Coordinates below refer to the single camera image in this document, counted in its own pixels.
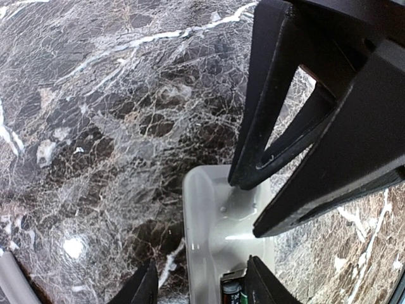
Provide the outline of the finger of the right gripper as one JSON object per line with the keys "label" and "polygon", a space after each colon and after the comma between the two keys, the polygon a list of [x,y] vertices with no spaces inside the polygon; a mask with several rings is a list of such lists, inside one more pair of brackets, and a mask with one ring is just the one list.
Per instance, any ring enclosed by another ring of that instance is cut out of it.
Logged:
{"label": "finger of the right gripper", "polygon": [[383,41],[253,233],[276,236],[403,180],[404,49]]}
{"label": "finger of the right gripper", "polygon": [[252,189],[275,173],[263,160],[265,146],[298,66],[307,69],[321,92],[341,98],[355,69],[316,18],[362,20],[366,1],[260,1],[254,10],[245,112],[228,183]]}

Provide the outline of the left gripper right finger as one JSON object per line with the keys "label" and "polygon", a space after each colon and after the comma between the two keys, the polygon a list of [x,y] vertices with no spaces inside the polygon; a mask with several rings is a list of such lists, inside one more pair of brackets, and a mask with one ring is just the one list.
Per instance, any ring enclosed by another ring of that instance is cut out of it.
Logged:
{"label": "left gripper right finger", "polygon": [[246,291],[248,303],[301,304],[258,256],[247,261]]}

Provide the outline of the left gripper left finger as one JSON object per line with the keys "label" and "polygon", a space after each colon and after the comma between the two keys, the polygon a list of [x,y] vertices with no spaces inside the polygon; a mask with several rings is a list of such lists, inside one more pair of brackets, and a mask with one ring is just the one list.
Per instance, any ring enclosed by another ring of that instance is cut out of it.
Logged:
{"label": "left gripper left finger", "polygon": [[158,273],[155,259],[148,259],[108,304],[157,304]]}

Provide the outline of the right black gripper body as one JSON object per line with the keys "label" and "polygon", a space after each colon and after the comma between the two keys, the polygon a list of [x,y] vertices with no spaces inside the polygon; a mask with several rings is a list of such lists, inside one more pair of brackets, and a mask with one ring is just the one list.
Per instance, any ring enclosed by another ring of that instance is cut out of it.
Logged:
{"label": "right black gripper body", "polygon": [[308,36],[345,60],[404,59],[404,1],[291,1]]}

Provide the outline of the dark blue orange AAA battery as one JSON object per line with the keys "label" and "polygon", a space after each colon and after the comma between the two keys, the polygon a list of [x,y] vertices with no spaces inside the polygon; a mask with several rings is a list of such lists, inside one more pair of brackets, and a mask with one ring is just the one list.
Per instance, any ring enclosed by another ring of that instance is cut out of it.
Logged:
{"label": "dark blue orange AAA battery", "polygon": [[228,281],[222,284],[221,303],[222,304],[239,304],[241,286],[237,281]]}

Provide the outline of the white universal remote control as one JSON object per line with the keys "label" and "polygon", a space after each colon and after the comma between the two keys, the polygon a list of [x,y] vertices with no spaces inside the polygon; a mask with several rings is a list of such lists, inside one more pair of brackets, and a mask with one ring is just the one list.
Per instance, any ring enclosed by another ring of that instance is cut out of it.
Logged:
{"label": "white universal remote control", "polygon": [[229,165],[202,165],[183,180],[182,197],[191,303],[221,303],[223,281],[244,277],[249,256],[275,269],[272,237],[253,224],[273,194],[265,180],[252,190],[228,183]]}

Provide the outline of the grey battery compartment cover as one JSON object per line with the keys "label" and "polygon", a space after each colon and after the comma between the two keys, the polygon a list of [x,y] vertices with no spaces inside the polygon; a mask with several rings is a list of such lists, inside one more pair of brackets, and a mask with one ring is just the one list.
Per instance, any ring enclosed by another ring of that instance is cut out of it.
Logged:
{"label": "grey battery compartment cover", "polygon": [[1,256],[1,289],[12,304],[41,304],[11,252]]}

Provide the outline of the green AAA battery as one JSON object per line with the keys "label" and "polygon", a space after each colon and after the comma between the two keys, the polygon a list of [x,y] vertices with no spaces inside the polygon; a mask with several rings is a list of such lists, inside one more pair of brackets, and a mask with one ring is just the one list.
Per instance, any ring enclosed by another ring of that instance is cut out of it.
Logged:
{"label": "green AAA battery", "polygon": [[240,292],[240,302],[239,303],[248,304],[248,297],[243,291]]}

